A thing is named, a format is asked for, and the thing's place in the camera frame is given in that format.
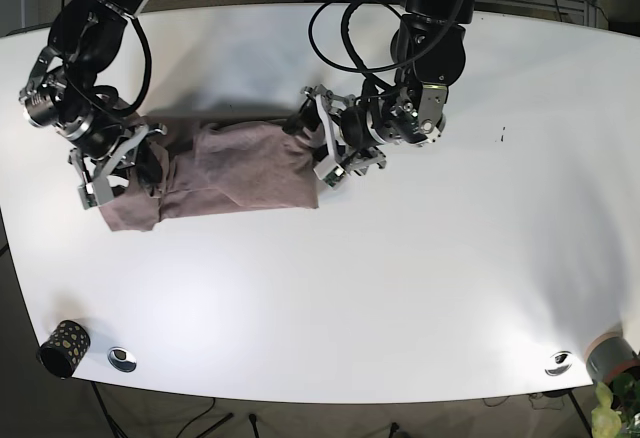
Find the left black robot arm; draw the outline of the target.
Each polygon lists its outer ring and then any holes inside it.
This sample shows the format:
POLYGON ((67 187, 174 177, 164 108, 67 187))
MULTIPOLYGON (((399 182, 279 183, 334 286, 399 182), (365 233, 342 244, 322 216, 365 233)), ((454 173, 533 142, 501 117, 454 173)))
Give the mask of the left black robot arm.
POLYGON ((370 68, 356 51, 350 22, 360 6, 376 0, 348 0, 340 36, 352 60, 348 72, 364 81, 359 95, 340 96, 323 85, 306 87, 300 111, 284 130, 320 130, 314 172, 330 188, 370 167, 386 166, 381 146, 434 144, 446 126, 444 106, 466 64, 465 27, 475 0, 404 0, 399 29, 390 45, 391 64, 370 68))

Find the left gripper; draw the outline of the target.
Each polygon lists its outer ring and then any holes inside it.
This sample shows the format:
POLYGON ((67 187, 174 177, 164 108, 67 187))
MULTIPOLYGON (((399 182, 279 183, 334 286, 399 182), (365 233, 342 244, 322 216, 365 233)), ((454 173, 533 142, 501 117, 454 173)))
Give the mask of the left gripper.
POLYGON ((374 138, 367 127, 367 112, 353 94, 341 96, 324 85, 306 86, 306 98, 299 110, 284 123, 290 136, 313 136, 320 128, 324 135, 315 158, 314 173, 328 188, 338 189, 352 175, 364 176, 370 167, 384 170, 386 155, 379 149, 385 144, 374 138))

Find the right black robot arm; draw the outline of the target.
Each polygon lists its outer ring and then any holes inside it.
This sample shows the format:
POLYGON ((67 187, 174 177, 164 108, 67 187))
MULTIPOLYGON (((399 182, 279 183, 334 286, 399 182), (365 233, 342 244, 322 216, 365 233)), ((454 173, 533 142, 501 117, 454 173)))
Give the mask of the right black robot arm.
POLYGON ((125 186, 110 183, 112 176, 126 179, 135 174, 149 190, 162 180, 162 167, 149 139, 167 129, 134 119, 151 84, 151 49, 138 19, 148 1, 63 3, 19 93, 32 126, 52 127, 72 144, 68 161, 81 179, 78 192, 87 209, 125 192, 125 186), (115 87, 96 82, 119 53, 128 25, 139 38, 144 58, 141 88, 132 103, 124 102, 115 87))

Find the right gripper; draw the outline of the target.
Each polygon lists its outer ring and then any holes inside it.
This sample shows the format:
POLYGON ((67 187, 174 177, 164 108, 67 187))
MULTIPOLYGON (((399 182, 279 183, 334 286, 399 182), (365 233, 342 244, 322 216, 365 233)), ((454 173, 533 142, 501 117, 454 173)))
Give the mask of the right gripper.
POLYGON ((154 135, 166 135, 164 125, 140 124, 127 130, 101 158, 93 158, 80 148, 73 148, 68 162, 80 177, 78 194, 84 209, 101 207, 126 191, 126 186, 113 186, 112 176, 129 179, 136 172, 140 187, 149 197, 162 197, 166 192, 169 172, 169 153, 156 142, 154 135))

